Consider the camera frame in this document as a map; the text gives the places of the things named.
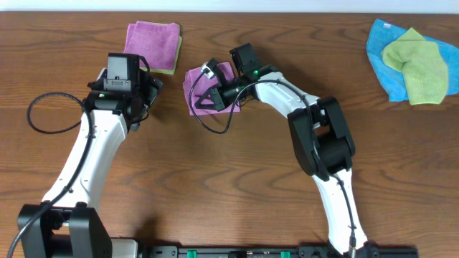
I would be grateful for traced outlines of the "purple microfiber cloth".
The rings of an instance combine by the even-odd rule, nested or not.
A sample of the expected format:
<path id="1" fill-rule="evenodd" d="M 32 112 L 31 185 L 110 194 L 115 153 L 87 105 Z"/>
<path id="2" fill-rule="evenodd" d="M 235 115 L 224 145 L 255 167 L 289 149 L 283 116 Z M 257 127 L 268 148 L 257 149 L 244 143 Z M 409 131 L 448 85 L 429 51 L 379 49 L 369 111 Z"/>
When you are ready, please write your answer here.
<path id="1" fill-rule="evenodd" d="M 189 70 L 185 74 L 185 80 L 183 83 L 183 89 L 184 89 L 184 96 L 186 99 L 186 103 L 189 106 L 189 114 L 190 116 L 193 116 L 193 112 L 191 111 L 190 104 L 189 104 L 189 96 L 190 96 L 190 90 L 192 88 L 192 85 L 194 82 L 197 80 L 198 76 L 201 74 L 200 71 L 201 67 L 194 68 L 192 70 Z M 231 65 L 229 62 L 223 62 L 218 64 L 218 68 L 223 72 L 225 79 L 229 81 L 230 79 L 234 79 L 234 74 L 231 68 Z M 229 113 L 230 112 L 230 105 L 234 102 L 233 99 L 229 100 L 229 105 L 227 108 L 221 110 L 221 111 L 216 111 L 216 110 L 201 110 L 197 109 L 194 107 L 195 102 L 198 100 L 199 97 L 202 96 L 202 94 L 210 87 L 214 86 L 217 84 L 217 77 L 214 77 L 212 79 L 208 79 L 205 75 L 198 81 L 196 84 L 193 93 L 191 94 L 191 103 L 193 105 L 194 112 L 196 115 L 213 115 L 217 113 Z M 240 108 L 238 106 L 235 107 L 234 112 L 239 112 Z"/>

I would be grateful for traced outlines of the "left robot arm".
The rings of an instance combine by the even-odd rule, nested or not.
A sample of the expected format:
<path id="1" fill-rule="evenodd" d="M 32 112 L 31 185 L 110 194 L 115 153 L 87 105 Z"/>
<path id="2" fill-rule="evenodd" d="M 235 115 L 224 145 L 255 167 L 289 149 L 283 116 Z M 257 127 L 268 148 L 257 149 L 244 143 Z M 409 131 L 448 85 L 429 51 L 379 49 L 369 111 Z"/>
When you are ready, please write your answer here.
<path id="1" fill-rule="evenodd" d="M 79 133 L 69 157 L 40 204 L 25 204 L 18 234 L 8 256 L 22 245 L 25 257 L 139 257 L 134 239 L 112 238 L 98 214 L 113 158 L 131 130 L 136 130 L 163 88 L 143 73 L 137 80 L 89 83 L 84 100 L 63 93 L 82 110 Z"/>

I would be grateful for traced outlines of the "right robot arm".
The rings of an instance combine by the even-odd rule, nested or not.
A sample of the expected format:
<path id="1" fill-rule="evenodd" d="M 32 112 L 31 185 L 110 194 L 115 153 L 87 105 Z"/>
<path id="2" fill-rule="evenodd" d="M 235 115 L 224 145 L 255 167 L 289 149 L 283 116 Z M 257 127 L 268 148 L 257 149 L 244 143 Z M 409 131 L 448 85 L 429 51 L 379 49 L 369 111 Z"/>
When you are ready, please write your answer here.
<path id="1" fill-rule="evenodd" d="M 196 101 L 196 110 L 234 110 L 251 96 L 288 120 L 296 160 L 316 183 L 328 222 L 328 241 L 342 257 L 356 257 L 367 241 L 361 227 L 351 185 L 356 147 L 339 102 L 310 95 L 289 82 L 271 64 L 263 65 L 251 44 L 230 51 L 237 70 L 227 80 L 216 59 L 205 62 L 199 78 L 216 79 Z"/>

